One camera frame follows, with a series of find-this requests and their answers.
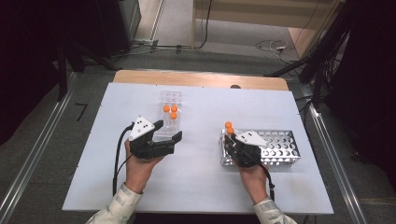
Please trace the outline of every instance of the orange cap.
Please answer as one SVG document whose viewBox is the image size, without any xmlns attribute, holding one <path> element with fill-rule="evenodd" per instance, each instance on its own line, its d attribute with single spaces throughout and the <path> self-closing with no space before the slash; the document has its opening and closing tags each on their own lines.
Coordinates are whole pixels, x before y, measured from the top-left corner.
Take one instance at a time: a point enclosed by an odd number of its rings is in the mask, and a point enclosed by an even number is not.
<svg viewBox="0 0 396 224">
<path fill-rule="evenodd" d="M 163 107 L 163 112 L 168 113 L 169 110 L 170 110 L 169 105 L 165 105 L 165 106 Z"/>
<path fill-rule="evenodd" d="M 177 119 L 177 113 L 172 112 L 171 113 L 171 119 Z"/>
<path fill-rule="evenodd" d="M 228 128 L 227 129 L 227 134 L 233 134 L 233 128 Z"/>
<path fill-rule="evenodd" d="M 233 124 L 230 121 L 225 122 L 226 129 L 231 128 L 231 127 L 233 127 Z"/>
<path fill-rule="evenodd" d="M 177 105 L 172 105 L 171 111 L 172 112 L 177 112 Z"/>
</svg>

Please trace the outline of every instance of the hand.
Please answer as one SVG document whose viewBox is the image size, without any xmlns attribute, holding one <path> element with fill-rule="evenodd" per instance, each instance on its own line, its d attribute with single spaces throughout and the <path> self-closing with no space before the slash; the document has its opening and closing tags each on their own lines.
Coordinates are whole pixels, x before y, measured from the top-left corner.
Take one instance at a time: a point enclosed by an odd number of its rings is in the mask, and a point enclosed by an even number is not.
<svg viewBox="0 0 396 224">
<path fill-rule="evenodd" d="M 126 158 L 131 156 L 131 150 L 129 148 L 129 140 L 125 143 Z M 143 189 L 146 187 L 149 177 L 151 176 L 152 169 L 160 162 L 163 157 L 154 158 L 150 161 L 139 160 L 137 157 L 132 156 L 126 162 L 126 181 L 125 186 L 135 193 L 143 193 Z"/>
<path fill-rule="evenodd" d="M 261 202 L 268 197 L 267 194 L 267 176 L 259 165 L 255 165 L 249 168 L 238 167 L 239 174 L 241 175 L 242 183 L 250 195 L 251 201 L 254 204 Z"/>
</svg>

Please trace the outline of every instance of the patterned sleeve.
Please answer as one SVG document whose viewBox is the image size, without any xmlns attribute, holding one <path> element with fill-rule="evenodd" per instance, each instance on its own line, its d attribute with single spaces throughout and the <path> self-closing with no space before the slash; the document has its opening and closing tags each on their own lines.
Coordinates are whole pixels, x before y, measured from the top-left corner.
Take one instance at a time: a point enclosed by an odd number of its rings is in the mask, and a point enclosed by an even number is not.
<svg viewBox="0 0 396 224">
<path fill-rule="evenodd" d="M 122 184 L 110 205 L 93 215 L 86 224 L 126 224 L 142 196 Z"/>
<path fill-rule="evenodd" d="M 261 224 L 297 224 L 293 219 L 285 216 L 270 197 L 253 205 L 253 209 Z"/>
</svg>

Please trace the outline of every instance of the white table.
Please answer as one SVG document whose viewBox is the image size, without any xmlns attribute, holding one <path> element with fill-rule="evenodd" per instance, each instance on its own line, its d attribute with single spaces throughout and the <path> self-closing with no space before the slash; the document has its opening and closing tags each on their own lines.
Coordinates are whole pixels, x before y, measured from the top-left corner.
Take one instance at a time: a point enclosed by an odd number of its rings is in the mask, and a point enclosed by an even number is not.
<svg viewBox="0 0 396 224">
<path fill-rule="evenodd" d="M 120 133 L 138 115 L 158 119 L 160 91 L 183 94 L 183 139 L 155 167 L 137 212 L 253 213 L 236 169 L 219 164 L 219 134 L 230 120 L 240 129 L 292 130 L 302 158 L 288 169 L 272 169 L 276 203 L 285 213 L 333 213 L 290 91 L 123 83 L 107 87 L 63 210 L 100 210 L 110 202 Z M 122 169 L 119 185 L 124 177 Z"/>
</svg>

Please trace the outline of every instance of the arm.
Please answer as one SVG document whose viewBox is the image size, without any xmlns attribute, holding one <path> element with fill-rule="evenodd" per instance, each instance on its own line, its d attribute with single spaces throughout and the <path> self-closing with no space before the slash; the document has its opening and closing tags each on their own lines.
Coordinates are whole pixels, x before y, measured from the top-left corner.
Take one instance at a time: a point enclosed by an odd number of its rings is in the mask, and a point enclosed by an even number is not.
<svg viewBox="0 0 396 224">
<path fill-rule="evenodd" d="M 261 224 L 296 224 L 283 214 L 266 191 L 267 176 L 258 165 L 239 167 L 242 183 L 253 201 L 253 209 Z"/>
<path fill-rule="evenodd" d="M 126 158 L 131 156 L 129 141 L 125 141 Z M 111 203 L 93 215 L 86 224 L 125 224 L 134 212 L 137 204 L 143 196 L 143 189 L 146 187 L 154 166 L 163 157 L 154 158 L 151 161 L 142 161 L 131 156 L 126 162 L 126 181 L 122 184 L 114 195 Z"/>
</svg>

